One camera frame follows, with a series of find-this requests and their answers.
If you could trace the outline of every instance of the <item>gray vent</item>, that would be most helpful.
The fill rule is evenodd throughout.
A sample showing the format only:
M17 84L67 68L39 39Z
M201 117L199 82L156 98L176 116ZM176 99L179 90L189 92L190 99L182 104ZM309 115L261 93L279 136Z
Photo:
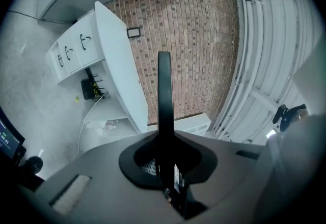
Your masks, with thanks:
M156 167L155 167L155 159L150 159L148 162L144 163L141 168L147 173L156 176Z

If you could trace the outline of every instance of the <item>white wall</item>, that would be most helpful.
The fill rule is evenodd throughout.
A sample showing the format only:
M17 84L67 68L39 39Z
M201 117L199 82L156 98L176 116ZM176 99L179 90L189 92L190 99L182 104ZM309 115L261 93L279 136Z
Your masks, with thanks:
M234 96L238 96L235 108L231 107L232 99L226 102L213 127L216 137L226 141L265 145L266 134L272 129L278 131L271 122L277 107L284 103L292 108L305 102L293 84L292 76L308 58L325 31L323 19L312 0L261 0L261 4L263 47L250 95L247 97L244 90L231 86L230 93L233 91ZM240 79L244 84L243 89L253 73L254 59L258 54L259 28L255 0L252 0L252 6L254 44L250 62L244 66L249 72L244 74L243 69L237 75L243 77ZM244 48L242 55L247 55L248 52ZM237 115L235 111L243 99L245 103Z

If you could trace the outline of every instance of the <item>concrete floor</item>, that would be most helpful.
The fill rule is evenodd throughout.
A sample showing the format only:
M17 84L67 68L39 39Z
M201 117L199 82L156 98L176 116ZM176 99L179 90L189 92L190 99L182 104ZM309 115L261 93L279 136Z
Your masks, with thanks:
M236 0L114 0L106 6L128 27L133 56L148 103L148 122L157 123L157 52L172 60L174 118L207 113L212 122L228 94L237 58Z
M15 0L9 10L35 17L36 2ZM0 27L0 106L25 137L26 157L44 150L39 176L45 179L75 158L81 121L94 104L83 100L86 74L57 86L45 63L45 53L69 27L11 12Z

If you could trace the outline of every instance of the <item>display screen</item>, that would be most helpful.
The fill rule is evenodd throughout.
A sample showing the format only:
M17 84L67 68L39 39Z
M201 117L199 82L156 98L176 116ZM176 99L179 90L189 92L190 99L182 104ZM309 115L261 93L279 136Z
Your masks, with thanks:
M0 150L9 158L13 158L19 143L19 140L17 140L3 122L0 121Z

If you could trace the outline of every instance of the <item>electrical conduit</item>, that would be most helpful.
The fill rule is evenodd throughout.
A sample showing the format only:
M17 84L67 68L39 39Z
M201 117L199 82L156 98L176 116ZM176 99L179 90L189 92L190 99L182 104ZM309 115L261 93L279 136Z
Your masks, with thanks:
M250 66L250 60L252 57L252 52L253 52L253 48L254 48L254 14L253 14L253 6L251 3L251 0L245 0L246 1L246 6L247 6L247 14L248 14L248 48L247 48L247 56L246 56L246 64L244 66L244 72L243 75L239 75L238 79L240 79L240 84L239 84L239 89L234 97L234 100L232 101L231 107L227 113L227 115L225 116L225 119L222 121L220 127L216 130L215 135L219 138L222 137L224 134L220 135L220 132L223 131L223 133L225 133L225 124L227 123L227 119L231 116L233 118L234 115L233 111L238 103L238 100L241 98L242 96L242 91L243 88L245 86L245 80L247 78L247 73L249 70L249 66Z
M242 57L241 57L241 63L240 63L240 68L239 68L239 74L237 75L236 81L235 81L235 85L234 88L232 90L232 94L231 97L228 101L228 105L226 106L226 109L224 110L222 116L219 119L219 123L216 122L215 126L219 125L221 123L221 121L225 120L226 118L226 112L228 111L228 108L230 107L230 104L232 102L232 99L235 95L235 93L237 92L237 88L239 86L239 81L241 79L241 73L243 70L243 65L245 63L245 57L246 57L246 50L247 50L247 36L248 36L248 14L247 14L247 4L246 4L246 0L242 0L242 6L243 6L243 18L244 18L244 37L243 37L243 50L242 50Z
M263 8L262 8L262 5L261 5L261 0L255 0L255 5L256 5L256 8L257 8L257 24L258 24L258 27L257 27L257 52L256 52L256 58L255 58L255 62L254 62L253 72L251 74L249 83L248 83L247 88L246 88L246 90L244 92L242 100L241 100L239 106L237 106L237 109L236 109L235 113L232 115L232 118L231 118L230 122L223 129L221 136L224 136L225 132L230 128L230 126L234 123L237 116L239 115L241 109L243 108L245 102L247 101L247 98L248 98L248 96L250 94L250 91L251 91L253 85L254 85L256 75L257 75L257 72L258 72L260 58L261 58L261 54L262 54L263 38L264 38L264 32L263 32L264 20L263 20Z

